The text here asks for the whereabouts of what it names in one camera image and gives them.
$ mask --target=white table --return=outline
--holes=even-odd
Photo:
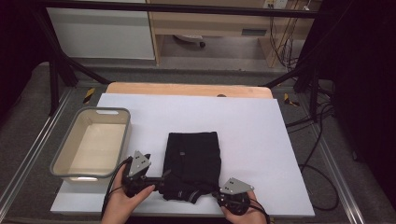
[[[219,184],[235,177],[255,187],[258,200],[273,217],[315,215],[295,160],[277,101],[260,98],[104,94],[98,106],[131,112],[132,136],[126,155],[151,154],[148,176],[161,176],[167,135],[218,132],[222,160]],[[106,186],[64,182],[51,211],[90,214],[101,211]],[[202,196],[197,204],[165,201],[152,193],[137,216],[220,217],[216,200]]]

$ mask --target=white cabinet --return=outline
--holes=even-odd
[[[61,47],[70,57],[154,60],[147,12],[69,8],[48,11]]]

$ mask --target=plastic tray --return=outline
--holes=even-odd
[[[71,183],[108,182],[128,147],[130,119],[125,108],[79,110],[52,161],[52,174]]]

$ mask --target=folded black fabric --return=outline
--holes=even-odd
[[[196,203],[219,189],[220,169],[217,133],[169,133],[163,172],[171,174],[160,193],[165,200]]]

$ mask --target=hand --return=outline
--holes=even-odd
[[[256,195],[253,191],[248,191],[247,195],[250,199],[257,201]],[[254,201],[251,201],[251,204],[260,207]],[[233,224],[267,224],[264,214],[251,207],[249,207],[247,212],[242,216],[232,214],[224,206],[221,207],[221,211],[224,213],[225,218],[231,221]]]
[[[128,217],[136,209],[136,207],[142,203],[152,191],[154,186],[149,186],[132,198],[126,196],[123,188],[121,187],[122,173],[125,169],[125,165],[122,165],[116,177],[114,178],[113,189],[116,189],[111,193],[106,207],[105,214],[102,218],[102,223],[107,224],[123,224],[126,222]]]

